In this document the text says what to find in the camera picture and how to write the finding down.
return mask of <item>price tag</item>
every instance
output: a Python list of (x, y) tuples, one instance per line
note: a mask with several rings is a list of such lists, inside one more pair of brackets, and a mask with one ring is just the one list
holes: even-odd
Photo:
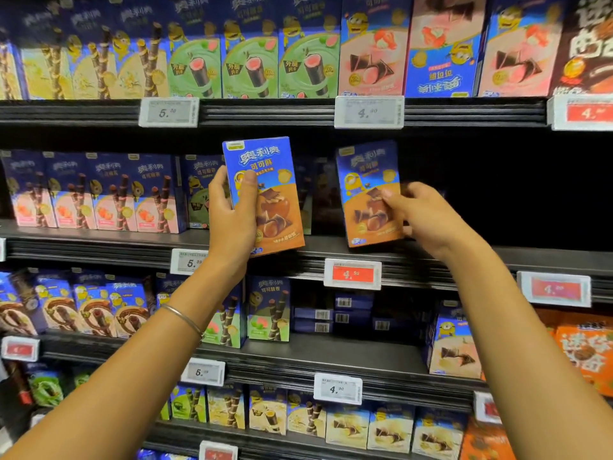
[(555, 95), (547, 119), (554, 131), (613, 131), (613, 94)]
[(518, 271), (517, 284), (530, 303), (592, 307), (592, 279), (589, 276)]
[(402, 129), (405, 126), (405, 98), (343, 97), (334, 103), (337, 129)]
[(2, 358), (34, 363), (38, 361), (39, 345), (38, 339), (8, 335), (2, 339)]
[(198, 460), (237, 460), (238, 447), (219, 442), (200, 442)]
[(200, 100), (194, 97), (143, 98), (140, 127), (198, 127)]
[(324, 262), (324, 285), (346, 289), (381, 290), (381, 262), (336, 260)]
[(501, 425), (500, 415), (498, 409), (494, 403), (492, 394), (488, 392), (474, 393), (474, 417), (478, 421), (483, 423), (494, 423), (495, 425)]
[(224, 385), (226, 378), (226, 362), (205, 360), (204, 358), (190, 358), (188, 365), (181, 374), (184, 383), (203, 384), (206, 386)]
[(315, 373), (313, 398), (318, 401), (362, 405), (362, 380), (350, 376)]
[(170, 255), (170, 272), (171, 274), (191, 276), (207, 256), (208, 250), (173, 248)]

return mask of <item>shelf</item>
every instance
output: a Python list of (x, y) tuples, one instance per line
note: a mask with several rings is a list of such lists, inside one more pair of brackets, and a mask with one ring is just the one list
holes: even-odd
[[(62, 331), (39, 338), (41, 358), (89, 364), (104, 363), (124, 342)], [(487, 387), (475, 379), (428, 374), (417, 347), (319, 334), (293, 333), (289, 343), (248, 339), (240, 349), (202, 344), (194, 356), (226, 362), (226, 380), (237, 383), (312, 392), (316, 372), (341, 373), (362, 378), (366, 400), (467, 413), (473, 391)]]
[[(137, 127), (140, 100), (0, 103), (0, 125)], [(201, 100), (200, 127), (334, 125), (334, 99)], [(405, 126), (546, 127), (546, 100), (405, 100)]]
[(211, 424), (172, 420), (156, 423), (145, 441), (144, 448), (179, 455), (198, 456), (201, 441), (223, 442), (238, 447), (240, 460), (427, 460), (417, 454), (398, 454), (380, 450), (360, 450), (326, 444), (318, 437), (287, 433), (286, 436), (232, 429)]
[[(7, 239), (7, 258), (125, 265), (168, 270), (173, 248), (207, 249), (209, 232), (190, 229), (182, 234), (79, 231), (17, 227), (0, 220), (0, 237)], [(322, 281), (326, 257), (382, 262), (385, 286), (457, 290), (449, 270), (416, 242), (402, 240), (349, 248), (343, 237), (305, 236), (298, 250), (254, 258), (249, 270), (259, 274)], [(613, 253), (494, 247), (511, 272), (534, 271), (592, 277), (592, 301), (613, 303)]]

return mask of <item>finger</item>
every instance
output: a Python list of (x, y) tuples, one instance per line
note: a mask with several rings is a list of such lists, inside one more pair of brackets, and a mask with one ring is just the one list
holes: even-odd
[(244, 219), (256, 219), (257, 176), (252, 171), (246, 171), (240, 183), (240, 200), (235, 210)]
[(438, 194), (434, 187), (430, 187), (423, 182), (411, 182), (407, 186), (407, 189), (411, 197), (414, 197), (416, 199), (427, 199), (429, 197), (432, 197), (434, 194)]
[(208, 202), (209, 209), (229, 210), (230, 207), (226, 201), (226, 194), (224, 193), (224, 182), (226, 181), (228, 169), (226, 165), (219, 167), (215, 173), (215, 177), (208, 185)]
[(403, 218), (406, 217), (410, 204), (413, 201), (411, 199), (403, 197), (400, 194), (395, 194), (387, 189), (383, 189), (381, 191), (381, 197), (387, 203), (387, 205), (394, 208), (395, 210), (402, 211), (404, 214)]

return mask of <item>right arm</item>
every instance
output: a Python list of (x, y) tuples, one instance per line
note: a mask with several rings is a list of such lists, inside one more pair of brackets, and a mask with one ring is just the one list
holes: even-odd
[(595, 460), (613, 452), (613, 410), (546, 332), (494, 250), (436, 190), (384, 199), (405, 232), (454, 277), (479, 359), (518, 460)]

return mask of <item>silver bangle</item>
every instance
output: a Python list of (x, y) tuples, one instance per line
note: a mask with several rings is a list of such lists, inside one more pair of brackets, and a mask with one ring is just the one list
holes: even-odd
[(190, 325), (192, 329), (194, 329), (194, 331), (197, 332), (197, 334), (200, 336), (201, 339), (203, 338), (204, 333), (200, 330), (198, 325), (196, 325), (194, 321), (192, 321), (190, 317), (187, 317), (186, 315), (182, 314), (178, 309), (174, 309), (173, 307), (171, 307), (170, 305), (167, 305), (166, 303), (160, 304), (159, 307), (161, 309), (172, 311), (176, 316), (180, 317), (183, 321), (185, 321), (188, 325)]

